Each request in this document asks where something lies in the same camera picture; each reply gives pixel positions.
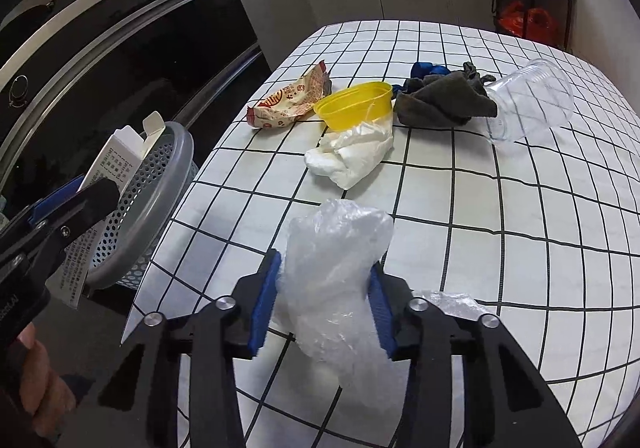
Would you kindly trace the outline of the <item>person's left hand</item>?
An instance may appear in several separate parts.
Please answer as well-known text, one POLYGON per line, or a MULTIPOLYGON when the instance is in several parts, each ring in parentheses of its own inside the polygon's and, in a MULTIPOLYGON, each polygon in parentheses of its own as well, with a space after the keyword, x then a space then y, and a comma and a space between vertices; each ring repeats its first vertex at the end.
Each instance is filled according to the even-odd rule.
POLYGON ((52 369, 47 349, 36 338, 34 324, 17 337, 27 350, 22 365, 20 398, 30 415, 30 427, 40 437, 52 437, 77 405, 68 385, 52 369))

